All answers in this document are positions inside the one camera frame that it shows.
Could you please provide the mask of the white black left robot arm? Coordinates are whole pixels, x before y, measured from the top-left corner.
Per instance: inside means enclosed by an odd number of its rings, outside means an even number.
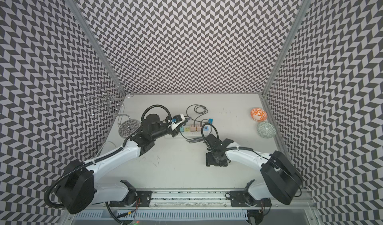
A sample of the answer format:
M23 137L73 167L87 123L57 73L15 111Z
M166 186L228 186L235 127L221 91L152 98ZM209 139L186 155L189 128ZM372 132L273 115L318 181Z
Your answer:
M157 139L165 135L176 137L188 120L183 114L172 116L163 105L150 106L143 112L139 128L126 137L121 146L84 162L70 162L63 175L45 191L45 204L77 214L94 204L112 201L134 203L136 189L128 181L102 183L102 178L125 162L144 155Z

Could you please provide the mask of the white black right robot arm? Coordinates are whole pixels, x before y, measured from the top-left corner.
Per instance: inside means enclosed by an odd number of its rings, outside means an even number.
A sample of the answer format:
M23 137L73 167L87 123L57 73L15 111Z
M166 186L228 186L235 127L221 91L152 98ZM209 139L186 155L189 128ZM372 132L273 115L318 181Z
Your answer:
M231 139L220 140L217 129L208 122L201 126L201 137L208 151L205 156L207 167L226 167L230 162L237 162L258 174L258 178L250 180L242 190L248 206L266 203L272 198L290 205L294 198L303 194L303 178L282 152L257 152Z

